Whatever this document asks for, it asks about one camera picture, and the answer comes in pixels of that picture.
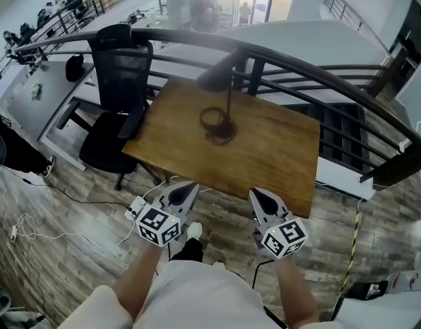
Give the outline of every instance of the black office chair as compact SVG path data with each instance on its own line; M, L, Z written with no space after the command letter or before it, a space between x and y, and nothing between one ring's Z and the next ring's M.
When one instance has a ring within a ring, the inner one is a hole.
M133 41L129 25L103 28L89 44L99 82L101 107L107 112L101 114L91 127L75 113L80 102L74 101L57 122L57 127L62 129L72 119L88 130L80 159L102 171L119 173L116 190L121 189L122 178L132 173L137 164L158 185L161 179L146 164L122 153L127 140L137 133L148 108L146 94L152 44L148 40Z

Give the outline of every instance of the black backpack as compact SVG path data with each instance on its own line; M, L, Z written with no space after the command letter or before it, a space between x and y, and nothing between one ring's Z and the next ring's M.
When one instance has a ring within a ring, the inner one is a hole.
M30 32L34 31L27 23L24 23L20 26L20 36L24 36Z
M37 28L40 28L41 25L45 24L46 21L46 9L42 8L37 14Z

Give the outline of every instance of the power strip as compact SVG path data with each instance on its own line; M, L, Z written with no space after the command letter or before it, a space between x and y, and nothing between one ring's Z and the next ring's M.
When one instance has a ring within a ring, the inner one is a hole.
M17 227L12 226L11 227L11 233L10 233L10 240L11 243L15 243L15 240L17 239Z
M129 221L136 221L139 213L141 213L146 204L147 202L141 196L137 196L131 204L130 209L124 213L125 218Z

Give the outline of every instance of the window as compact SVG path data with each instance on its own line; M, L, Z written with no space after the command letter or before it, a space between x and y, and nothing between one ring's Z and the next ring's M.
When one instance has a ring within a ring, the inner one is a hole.
M252 11L252 24L264 23L267 14L268 0L255 0L254 9Z
M233 27L234 0L218 0L220 23L225 28Z
M286 21L288 13L290 12L292 0L272 0L272 8L270 9L270 16L268 20L272 21Z

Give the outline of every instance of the wooden table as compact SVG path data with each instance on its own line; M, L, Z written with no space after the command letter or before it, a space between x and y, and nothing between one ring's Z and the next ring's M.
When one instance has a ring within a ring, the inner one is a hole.
M205 139L200 112L225 109L226 96L195 82L169 80L149 107L136 138L123 152L139 160L242 199L255 186L281 196L308 218L314 194L319 123L274 103L232 93L235 138L218 146Z

